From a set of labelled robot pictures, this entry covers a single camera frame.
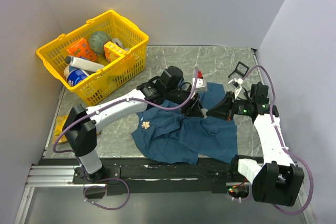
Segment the dark blue t-shirt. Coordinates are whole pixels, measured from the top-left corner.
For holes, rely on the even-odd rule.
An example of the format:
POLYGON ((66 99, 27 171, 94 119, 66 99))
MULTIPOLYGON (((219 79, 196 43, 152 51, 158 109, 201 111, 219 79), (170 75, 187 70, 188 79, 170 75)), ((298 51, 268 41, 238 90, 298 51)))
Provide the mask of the dark blue t-shirt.
POLYGON ((179 110, 153 107, 137 114, 139 124, 132 138, 147 158, 169 164, 195 165, 200 154, 230 163, 237 155, 237 126, 234 121, 188 117, 179 110), (143 121, 150 127, 143 129, 143 121))

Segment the gold flower brooch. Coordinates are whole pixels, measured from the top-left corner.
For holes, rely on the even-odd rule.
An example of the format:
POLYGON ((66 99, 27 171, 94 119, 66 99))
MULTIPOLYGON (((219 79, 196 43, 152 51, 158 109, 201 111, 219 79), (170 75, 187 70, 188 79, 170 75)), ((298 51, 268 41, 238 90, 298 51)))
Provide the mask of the gold flower brooch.
POLYGON ((150 121, 143 121, 141 127, 143 129, 148 129, 150 127, 150 121))

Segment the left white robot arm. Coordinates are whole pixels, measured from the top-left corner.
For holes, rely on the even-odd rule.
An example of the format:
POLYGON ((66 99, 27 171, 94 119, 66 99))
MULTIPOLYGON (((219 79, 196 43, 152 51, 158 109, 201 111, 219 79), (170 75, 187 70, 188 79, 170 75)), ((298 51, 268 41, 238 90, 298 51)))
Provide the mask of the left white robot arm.
POLYGON ((184 116, 202 118, 202 106, 198 93, 207 90, 207 83, 200 71, 184 89, 183 72, 175 66, 165 69, 160 76, 138 85, 129 93, 101 105, 84 108, 76 105, 71 110, 63 127, 63 134, 71 151, 84 169, 83 176, 92 183, 107 177, 107 172, 97 154, 97 133, 109 124, 131 114, 152 107, 163 109, 164 101, 171 101, 184 116))

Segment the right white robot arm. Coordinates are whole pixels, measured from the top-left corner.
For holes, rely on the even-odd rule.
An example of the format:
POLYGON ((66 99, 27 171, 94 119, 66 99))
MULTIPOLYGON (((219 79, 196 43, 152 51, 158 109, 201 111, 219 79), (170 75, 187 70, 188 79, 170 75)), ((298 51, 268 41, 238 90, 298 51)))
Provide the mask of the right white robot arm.
POLYGON ((259 135, 263 162, 249 156, 237 155, 232 160, 230 177, 235 181, 246 178, 252 185, 253 199, 274 205, 291 207, 304 180, 304 171, 295 165, 285 152, 281 138, 278 109, 269 102, 267 85, 261 82, 251 85, 250 98, 240 99, 242 79, 231 81, 235 87, 206 115, 227 122, 235 115, 251 118, 259 135))

